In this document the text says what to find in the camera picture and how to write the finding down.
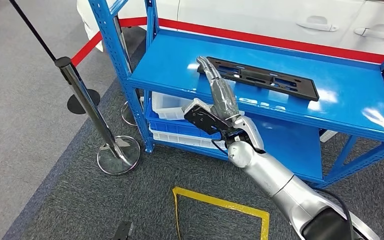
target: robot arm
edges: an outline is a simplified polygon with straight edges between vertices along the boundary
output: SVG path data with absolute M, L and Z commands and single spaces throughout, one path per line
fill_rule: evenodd
M 195 99 L 185 119 L 208 134 L 220 132 L 229 160 L 251 177 L 283 213 L 302 240 L 379 240 L 360 219 L 318 194 L 267 153 L 251 118 L 239 114 L 232 89 L 217 69 L 198 57 L 210 82 L 214 106 Z

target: carpet floor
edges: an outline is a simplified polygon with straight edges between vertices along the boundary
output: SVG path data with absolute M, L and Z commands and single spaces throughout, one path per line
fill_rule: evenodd
M 135 52 L 133 64 L 144 45 L 139 48 L 142 52 Z M 124 101 L 115 81 L 103 96 L 100 109 L 114 134 L 140 140 L 138 130 L 121 120 Z M 337 134 L 322 145 L 325 169 L 332 165 L 346 139 L 346 135 Z M 157 145 L 152 154 L 142 152 L 133 171 L 110 176 L 96 163 L 102 144 L 91 121 L 86 121 L 4 239 L 112 239 L 122 221 L 131 221 L 135 225 L 132 240 L 175 240 L 172 189 L 176 186 L 266 211 L 270 214 L 268 239 L 298 239 L 276 206 L 229 162 Z M 376 144 L 359 139 L 350 157 Z M 384 240 L 384 161 L 328 189 Z M 260 237 L 260 218 L 184 196 L 178 197 L 178 207 L 184 240 Z

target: blue metal shelf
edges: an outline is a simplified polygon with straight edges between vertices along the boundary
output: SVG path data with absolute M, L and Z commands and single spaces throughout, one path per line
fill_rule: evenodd
M 160 119 L 158 114 L 152 111 L 151 105 L 150 102 L 147 104 L 148 107 L 145 109 L 145 116 L 151 126 L 159 125 L 160 128 L 163 128 L 156 129 L 157 131 L 212 139 L 220 138 L 219 134 L 214 134 L 213 136 L 207 135 L 186 120 L 173 121 Z M 317 127 L 256 114 L 246 113 L 245 115 L 254 121 L 261 137 L 264 139 L 264 148 L 268 153 L 273 155 L 303 180 L 314 183 L 324 182 L 319 129 Z M 178 129 L 183 130 L 185 128 L 192 130 L 185 132 L 178 131 Z M 195 153 L 202 153 L 225 161 L 228 160 L 227 156 L 218 149 L 188 146 L 165 141 L 158 142 Z
M 152 152 L 154 143 L 161 143 L 225 159 L 215 149 L 155 141 L 136 92 L 137 88 L 144 89 L 145 105 L 149 91 L 189 99 L 200 98 L 211 103 L 208 81 L 197 73 L 196 63 L 197 56 L 210 56 L 314 80 L 320 96 L 317 102 L 241 83 L 230 84 L 239 109 L 250 114 L 259 126 L 267 151 L 316 187 L 325 188 L 384 159 L 384 62 L 377 65 L 161 30 L 156 0 L 145 0 L 146 53 L 132 73 L 117 18 L 117 12 L 126 2 L 117 0 L 109 7 L 106 0 L 89 0 L 146 152 Z M 154 123 L 151 126 L 165 124 Z M 183 127 L 167 129 L 181 131 Z M 350 134 L 338 159 L 325 176 L 322 175 L 318 128 Z M 357 137 L 380 140 L 382 143 L 345 163 Z
M 120 10 L 127 3 L 128 0 L 116 0 L 112 6 L 109 7 L 109 12 L 112 17 L 115 17 L 119 14 Z
M 160 30 L 129 78 L 133 86 L 212 102 L 197 56 L 314 80 L 318 102 L 232 82 L 241 110 L 384 141 L 384 80 L 370 63 Z

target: black cable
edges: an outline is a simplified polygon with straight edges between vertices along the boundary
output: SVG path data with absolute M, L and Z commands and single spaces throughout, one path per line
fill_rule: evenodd
M 211 142 L 212 142 L 212 144 L 214 144 L 214 146 L 218 149 L 218 150 L 220 150 L 222 153 L 224 153 L 224 154 L 226 154 L 226 156 L 228 156 L 229 154 L 225 151 L 225 150 L 223 150 L 221 147 L 219 147 L 219 145 L 217 145 L 217 143 L 216 142 L 218 142 L 218 141 L 221 141 L 222 139 L 211 139 Z
M 20 6 L 16 3 L 15 0 L 9 0 L 9 2 L 14 6 L 15 10 L 18 12 L 20 17 L 24 20 L 25 24 L 27 24 L 28 28 L 31 30 L 31 32 L 34 34 L 36 39 L 39 41 L 39 43 L 42 45 L 43 49 L 45 49 L 46 53 L 49 55 L 50 59 L 52 59 L 53 62 L 57 60 L 54 56 L 54 54 L 51 52 L 49 47 L 46 45 L 45 41 L 41 38 L 38 31 L 36 31 L 35 27 L 32 25 L 32 23 L 29 21 L 27 16 L 24 14 L 23 10 L 21 10 Z
M 320 189 L 320 188 L 316 188 L 316 187 L 314 187 L 313 189 L 316 190 L 316 191 L 319 191 L 319 192 L 322 192 L 322 193 L 325 193 L 327 195 L 332 196 L 333 198 L 335 198 L 340 203 L 340 205 L 342 207 L 342 210 L 343 210 L 343 213 L 346 216 L 346 222 L 349 225 L 349 233 L 350 233 L 350 236 L 351 236 L 351 240 L 354 240 L 353 222 L 351 221 L 350 211 L 348 210 L 347 205 L 345 205 L 344 201 L 342 201 L 337 195 L 333 194 L 332 192 L 330 192 L 328 190 L 324 190 L 324 189 Z

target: stainless steel stanchion post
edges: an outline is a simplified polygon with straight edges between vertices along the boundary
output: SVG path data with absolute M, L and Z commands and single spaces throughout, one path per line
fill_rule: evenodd
M 114 24 L 116 26 L 115 30 L 117 31 L 118 39 L 120 40 L 120 44 L 121 44 L 121 46 L 123 48 L 124 60 L 126 62 L 128 70 L 130 72 L 132 72 L 132 63 L 130 62 L 129 52 L 128 52 L 128 49 L 127 49 L 125 36 L 123 34 L 123 29 L 120 26 L 119 17 L 115 16 L 112 19 L 112 21 L 114 22 Z M 137 94 L 137 97 L 140 98 L 140 95 L 139 95 L 138 91 L 136 91 L 136 94 Z M 136 125 L 135 118 L 133 117 L 132 111 L 129 108 L 129 102 L 128 101 L 126 101 L 123 104 L 123 106 L 121 106 L 121 118 L 123 119 L 123 121 L 125 123 L 127 123 L 128 125 L 130 125 L 132 127 L 137 127 L 138 126 L 138 125 Z
M 99 148 L 97 153 L 99 168 L 111 175 L 123 174 L 133 169 L 141 154 L 139 143 L 130 136 L 114 137 L 69 57 L 58 58 L 55 60 L 55 66 L 61 70 L 75 97 L 105 140 L 105 144 Z

